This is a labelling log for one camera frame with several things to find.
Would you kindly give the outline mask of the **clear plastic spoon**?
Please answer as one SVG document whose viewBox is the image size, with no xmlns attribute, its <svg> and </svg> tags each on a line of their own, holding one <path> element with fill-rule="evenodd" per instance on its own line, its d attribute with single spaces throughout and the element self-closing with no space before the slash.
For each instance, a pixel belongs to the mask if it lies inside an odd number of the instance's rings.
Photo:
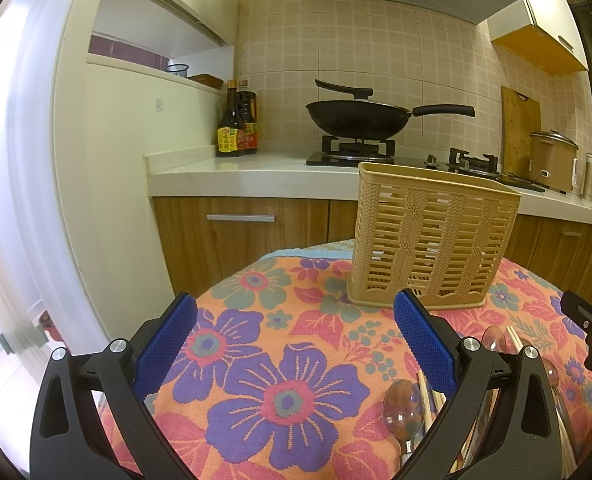
<svg viewBox="0 0 592 480">
<path fill-rule="evenodd" d="M 503 330 L 497 325 L 487 327 L 482 334 L 482 345 L 489 351 L 505 353 L 506 342 Z"/>
<path fill-rule="evenodd" d="M 388 387 L 383 401 L 383 419 L 386 429 L 399 444 L 400 466 L 403 466 L 424 425 L 420 393 L 410 380 L 399 379 Z"/>
<path fill-rule="evenodd" d="M 574 432 L 572 423 L 570 422 L 570 417 L 564 403 L 561 389 L 558 386 L 558 383 L 560 382 L 560 380 L 558 379 L 558 370 L 549 359 L 543 358 L 542 362 L 544 369 L 546 370 L 546 374 L 548 375 L 550 387 L 553 393 L 555 407 L 558 410 L 558 414 L 561 416 L 562 424 L 566 433 L 567 440 L 569 442 L 570 452 L 573 456 L 576 456 L 576 452 L 574 450 Z"/>
</svg>

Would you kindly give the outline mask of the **wooden chopstick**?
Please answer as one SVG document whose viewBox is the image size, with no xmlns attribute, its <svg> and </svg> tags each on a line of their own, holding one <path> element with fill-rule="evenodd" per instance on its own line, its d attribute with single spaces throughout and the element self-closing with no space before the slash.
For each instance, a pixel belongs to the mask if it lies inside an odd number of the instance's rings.
<svg viewBox="0 0 592 480">
<path fill-rule="evenodd" d="M 524 348 L 524 342 L 517 335 L 517 332 L 516 332 L 516 330 L 514 330 L 514 327 L 508 326 L 506 328 L 506 334 L 510 338 L 510 341 L 511 341 L 511 344 L 512 344 L 512 347 L 514 348 L 514 350 L 517 353 L 520 353 L 520 350 L 522 350 Z"/>
<path fill-rule="evenodd" d="M 433 422 L 445 405 L 446 397 L 430 388 L 422 370 L 418 370 L 416 377 L 418 378 L 418 391 L 421 396 L 424 431 L 428 434 Z"/>
</svg>

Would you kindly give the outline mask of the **brown rice cooker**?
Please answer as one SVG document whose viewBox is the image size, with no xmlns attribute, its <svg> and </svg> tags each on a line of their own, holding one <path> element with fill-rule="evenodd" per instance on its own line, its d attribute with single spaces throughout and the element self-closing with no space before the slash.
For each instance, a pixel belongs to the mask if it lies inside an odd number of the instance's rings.
<svg viewBox="0 0 592 480">
<path fill-rule="evenodd" d="M 573 192 L 577 183 L 578 145 L 555 130 L 530 134 L 529 177 L 561 193 Z"/>
</svg>

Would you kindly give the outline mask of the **beige plastic utensil basket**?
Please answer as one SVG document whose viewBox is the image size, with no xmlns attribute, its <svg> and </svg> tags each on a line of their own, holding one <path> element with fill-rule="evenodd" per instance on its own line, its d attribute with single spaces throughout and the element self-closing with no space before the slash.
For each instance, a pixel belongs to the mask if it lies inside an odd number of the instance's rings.
<svg viewBox="0 0 592 480">
<path fill-rule="evenodd" d="M 494 180 L 362 162 L 348 299 L 390 308 L 408 288 L 428 310 L 482 306 L 519 206 Z"/>
</svg>

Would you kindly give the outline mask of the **wooden cutting board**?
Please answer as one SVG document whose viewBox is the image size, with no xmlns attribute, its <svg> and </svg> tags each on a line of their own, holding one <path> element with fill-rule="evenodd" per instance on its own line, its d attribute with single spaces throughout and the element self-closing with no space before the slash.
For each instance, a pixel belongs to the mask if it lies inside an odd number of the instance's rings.
<svg viewBox="0 0 592 480">
<path fill-rule="evenodd" d="M 511 88 L 501 87 L 501 165 L 506 174 L 529 177 L 530 135 L 541 129 L 540 103 Z"/>
</svg>

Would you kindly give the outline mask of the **floral tablecloth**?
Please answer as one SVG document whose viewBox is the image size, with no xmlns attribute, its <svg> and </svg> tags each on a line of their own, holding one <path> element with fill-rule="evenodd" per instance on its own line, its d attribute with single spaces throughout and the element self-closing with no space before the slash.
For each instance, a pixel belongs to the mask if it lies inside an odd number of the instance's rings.
<svg viewBox="0 0 592 480">
<path fill-rule="evenodd" d="M 382 403 L 418 363 L 392 311 L 346 294 L 351 242 L 264 256 L 198 298 L 145 404 L 202 479 L 388 479 Z"/>
</svg>

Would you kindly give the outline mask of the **wooden base cabinets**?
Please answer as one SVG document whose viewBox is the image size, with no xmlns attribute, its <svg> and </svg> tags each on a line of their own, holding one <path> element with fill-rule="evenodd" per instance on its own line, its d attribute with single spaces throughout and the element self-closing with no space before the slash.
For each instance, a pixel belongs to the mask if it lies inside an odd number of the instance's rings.
<svg viewBox="0 0 592 480">
<path fill-rule="evenodd" d="M 348 200 L 156 197 L 172 288 L 200 296 L 278 249 L 348 240 L 357 205 Z M 592 224 L 521 214 L 506 258 L 592 304 Z"/>
</svg>

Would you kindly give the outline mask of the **white countertop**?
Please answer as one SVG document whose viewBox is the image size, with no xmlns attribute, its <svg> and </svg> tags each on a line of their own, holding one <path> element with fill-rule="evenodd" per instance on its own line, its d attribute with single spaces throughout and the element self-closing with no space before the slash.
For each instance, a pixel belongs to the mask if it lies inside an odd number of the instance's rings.
<svg viewBox="0 0 592 480">
<path fill-rule="evenodd" d="M 144 157 L 152 197 L 264 197 L 303 200 L 358 198 L 356 168 L 316 167 L 296 153 L 220 158 L 210 148 L 186 148 Z M 592 202 L 559 192 L 519 191 L 520 214 L 592 224 Z"/>
</svg>

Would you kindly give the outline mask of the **white upper cabinet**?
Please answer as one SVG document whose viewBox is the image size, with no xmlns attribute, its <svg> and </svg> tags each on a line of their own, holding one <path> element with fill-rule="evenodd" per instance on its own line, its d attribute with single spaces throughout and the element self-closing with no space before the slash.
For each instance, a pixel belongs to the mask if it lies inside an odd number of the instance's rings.
<svg viewBox="0 0 592 480">
<path fill-rule="evenodd" d="M 567 0 L 518 0 L 487 20 L 490 40 L 551 75 L 586 72 L 588 62 Z"/>
</svg>

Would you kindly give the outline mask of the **black gas stove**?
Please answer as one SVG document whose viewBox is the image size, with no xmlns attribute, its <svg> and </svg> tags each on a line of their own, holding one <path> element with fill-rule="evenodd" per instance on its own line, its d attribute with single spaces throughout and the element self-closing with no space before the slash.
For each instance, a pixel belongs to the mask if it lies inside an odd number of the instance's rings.
<svg viewBox="0 0 592 480">
<path fill-rule="evenodd" d="M 495 180 L 504 185 L 514 186 L 537 193 L 546 190 L 531 180 L 517 177 L 510 172 L 501 172 L 497 156 L 483 154 L 475 157 L 469 151 L 450 148 L 448 156 L 440 158 L 434 154 L 414 156 L 396 154 L 396 143 L 392 139 L 385 141 L 346 140 L 326 134 L 322 138 L 322 148 L 306 160 L 307 166 L 313 167 L 349 167 L 357 168 L 360 162 L 381 162 L 382 164 L 409 166 L 421 169 L 440 170 L 466 174 L 470 177 Z"/>
</svg>

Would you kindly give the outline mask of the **black wok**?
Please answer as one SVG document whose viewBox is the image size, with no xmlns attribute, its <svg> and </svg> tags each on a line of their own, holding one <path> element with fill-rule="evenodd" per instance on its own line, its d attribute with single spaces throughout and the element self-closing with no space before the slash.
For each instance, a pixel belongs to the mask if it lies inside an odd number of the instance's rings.
<svg viewBox="0 0 592 480">
<path fill-rule="evenodd" d="M 422 105 L 404 107 L 365 100 L 317 101 L 306 106 L 313 122 L 325 133 L 338 138 L 384 141 L 396 136 L 411 117 L 453 114 L 475 116 L 469 105 Z"/>
</svg>

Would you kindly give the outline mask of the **dark soy sauce bottle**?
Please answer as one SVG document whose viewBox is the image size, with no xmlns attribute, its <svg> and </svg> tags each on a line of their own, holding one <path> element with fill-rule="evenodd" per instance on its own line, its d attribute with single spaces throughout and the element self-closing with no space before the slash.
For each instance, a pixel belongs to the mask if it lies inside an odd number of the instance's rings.
<svg viewBox="0 0 592 480">
<path fill-rule="evenodd" d="M 245 130 L 238 116 L 238 83 L 228 81 L 226 108 L 217 128 L 217 155 L 220 157 L 242 156 L 245 151 Z"/>
</svg>

